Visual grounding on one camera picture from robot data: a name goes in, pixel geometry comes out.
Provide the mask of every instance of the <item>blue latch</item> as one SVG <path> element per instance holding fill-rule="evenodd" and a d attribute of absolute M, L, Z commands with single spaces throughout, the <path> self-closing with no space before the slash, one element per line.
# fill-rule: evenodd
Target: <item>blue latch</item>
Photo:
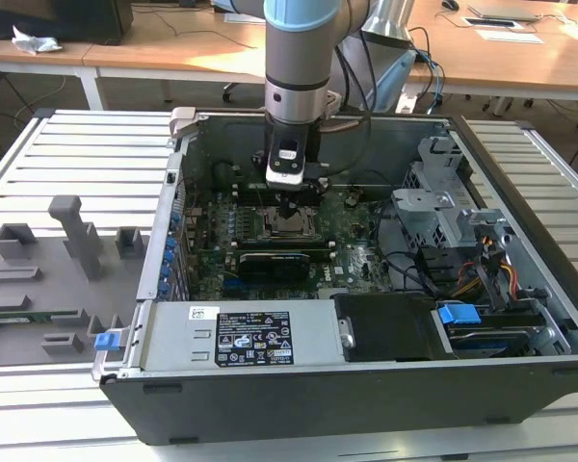
<path fill-rule="evenodd" d="M 117 332 L 105 332 L 102 334 L 96 334 L 94 349 L 96 351 L 118 351 L 119 334 Z"/>
<path fill-rule="evenodd" d="M 482 318 L 475 305 L 468 303 L 447 303 L 437 310 L 444 324 L 480 324 Z"/>

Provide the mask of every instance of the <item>slotted metal surface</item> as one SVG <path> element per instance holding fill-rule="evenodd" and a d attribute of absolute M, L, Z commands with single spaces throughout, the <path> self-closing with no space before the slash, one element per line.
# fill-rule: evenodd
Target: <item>slotted metal surface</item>
<path fill-rule="evenodd" d="M 0 165 L 0 224 L 29 220 L 39 236 L 63 235 L 44 212 L 50 197 L 61 193 L 82 196 L 84 219 L 93 219 L 99 234 L 113 234 L 125 222 L 149 230 L 171 151 L 165 147 L 169 132 L 163 136 L 157 130 L 165 130 L 168 123 L 168 114 L 83 111 L 58 111 L 48 120 L 31 122 Z M 133 135 L 133 126 L 142 129 Z M 578 221 L 578 188 L 570 186 L 568 174 L 553 173 L 551 167 L 560 167 L 529 138 L 532 134 L 508 122 L 474 126 L 490 137 L 486 145 L 504 169 L 528 166 L 514 170 L 511 178 L 541 217 L 554 222 L 561 215 L 574 216 Z M 483 184 L 477 188 L 487 194 Z M 578 266 L 578 226 L 566 225 L 564 218 L 550 231 Z M 471 460 L 578 461 L 578 394 L 560 399 L 521 425 L 152 448 L 138 442 L 98 390 L 91 367 L 0 371 L 0 461 L 363 462 L 439 460 L 442 454 L 459 453 L 471 453 Z M 257 416 L 255 421 L 245 416 L 245 422 L 274 424 L 281 418 L 271 408 L 270 416 Z"/>
<path fill-rule="evenodd" d="M 533 130 L 513 122 L 469 125 L 578 269 L 578 175 Z M 480 175 L 472 180 L 486 205 L 496 208 Z"/>

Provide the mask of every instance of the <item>barcode label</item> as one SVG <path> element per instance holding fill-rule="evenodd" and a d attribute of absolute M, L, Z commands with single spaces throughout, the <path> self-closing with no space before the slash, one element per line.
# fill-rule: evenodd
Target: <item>barcode label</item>
<path fill-rule="evenodd" d="M 189 311 L 190 321 L 215 321 L 221 311 L 220 306 L 192 306 Z"/>

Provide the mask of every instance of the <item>black plastic cover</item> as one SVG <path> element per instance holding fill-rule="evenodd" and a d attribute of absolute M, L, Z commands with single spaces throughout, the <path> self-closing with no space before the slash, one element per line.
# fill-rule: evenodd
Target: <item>black plastic cover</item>
<path fill-rule="evenodd" d="M 340 294 L 336 316 L 349 320 L 355 347 L 347 360 L 428 361 L 449 359 L 434 325 L 434 300 L 408 294 Z"/>

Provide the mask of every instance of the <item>warning label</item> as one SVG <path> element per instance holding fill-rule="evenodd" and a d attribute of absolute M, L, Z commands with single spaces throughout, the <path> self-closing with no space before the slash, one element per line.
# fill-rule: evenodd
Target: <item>warning label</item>
<path fill-rule="evenodd" d="M 289 313 L 219 313 L 214 361 L 230 366 L 293 364 Z"/>

